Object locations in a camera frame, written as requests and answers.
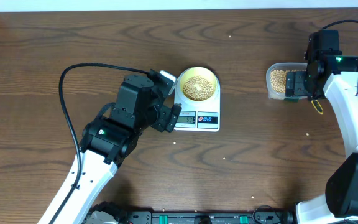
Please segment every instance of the bowl of soybeans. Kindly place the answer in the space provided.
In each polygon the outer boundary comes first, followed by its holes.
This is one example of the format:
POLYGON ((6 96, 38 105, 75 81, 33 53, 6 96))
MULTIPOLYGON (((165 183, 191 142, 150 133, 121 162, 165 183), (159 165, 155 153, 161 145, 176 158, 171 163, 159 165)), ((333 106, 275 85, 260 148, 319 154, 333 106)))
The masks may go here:
POLYGON ((285 97, 285 81, 288 72, 306 71, 306 63, 277 63, 266 72, 266 84, 270 99, 304 99, 306 96, 285 97))
POLYGON ((189 100, 198 102, 214 98, 218 87, 215 74, 203 67, 193 67, 184 71, 179 82, 181 93, 189 100))

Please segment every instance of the wood grain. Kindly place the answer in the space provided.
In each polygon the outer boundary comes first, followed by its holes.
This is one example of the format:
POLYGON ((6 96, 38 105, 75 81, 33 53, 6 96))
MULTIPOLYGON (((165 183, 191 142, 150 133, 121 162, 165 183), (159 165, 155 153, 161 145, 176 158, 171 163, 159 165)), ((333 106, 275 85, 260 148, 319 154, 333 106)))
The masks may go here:
MULTIPOLYGON (((218 133, 148 129, 97 202, 230 211, 323 194, 344 161, 335 115, 327 101, 321 116, 307 101, 268 99, 265 73, 302 62, 308 35, 340 19, 358 19, 358 9, 0 13, 0 223, 37 222, 63 183, 75 150, 58 79, 83 62, 176 76, 200 65, 222 89, 218 133)), ((336 28, 343 52, 358 55, 358 26, 336 28)), ((70 72, 64 92, 77 134, 126 74, 70 72)))

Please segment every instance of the digital kitchen scale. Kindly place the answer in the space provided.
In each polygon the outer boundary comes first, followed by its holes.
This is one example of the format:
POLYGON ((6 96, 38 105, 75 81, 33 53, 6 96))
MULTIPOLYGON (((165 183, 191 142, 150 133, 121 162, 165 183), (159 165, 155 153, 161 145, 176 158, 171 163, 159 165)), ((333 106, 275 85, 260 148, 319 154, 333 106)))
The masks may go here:
POLYGON ((219 131, 221 127, 221 86, 215 74, 207 68, 189 68, 179 76, 175 88, 175 103, 181 104, 181 112, 175 130, 219 131), (207 79, 214 88, 212 96, 203 101, 191 100, 183 93, 186 81, 197 76, 207 79))

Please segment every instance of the plastic container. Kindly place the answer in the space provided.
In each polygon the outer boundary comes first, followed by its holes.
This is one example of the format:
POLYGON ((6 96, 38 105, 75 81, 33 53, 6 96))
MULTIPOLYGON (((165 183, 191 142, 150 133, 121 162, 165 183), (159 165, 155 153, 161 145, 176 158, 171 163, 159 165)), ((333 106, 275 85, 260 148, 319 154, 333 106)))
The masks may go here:
POLYGON ((308 67, 307 63, 277 63, 267 70, 266 72, 266 84, 268 90, 268 97, 270 99, 284 100, 284 99, 306 99, 307 96, 293 96, 293 97, 285 97, 285 93, 278 93, 273 89, 272 82, 270 81, 270 72, 274 70, 305 70, 308 67))

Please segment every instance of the scale display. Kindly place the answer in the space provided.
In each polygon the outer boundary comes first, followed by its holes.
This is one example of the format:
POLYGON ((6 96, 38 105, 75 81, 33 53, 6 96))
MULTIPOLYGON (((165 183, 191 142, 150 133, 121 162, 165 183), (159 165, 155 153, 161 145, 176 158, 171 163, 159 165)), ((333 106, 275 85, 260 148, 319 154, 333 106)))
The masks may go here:
POLYGON ((178 118, 178 123, 190 123, 193 124, 195 121, 194 117, 186 117, 186 116, 180 116, 178 118))

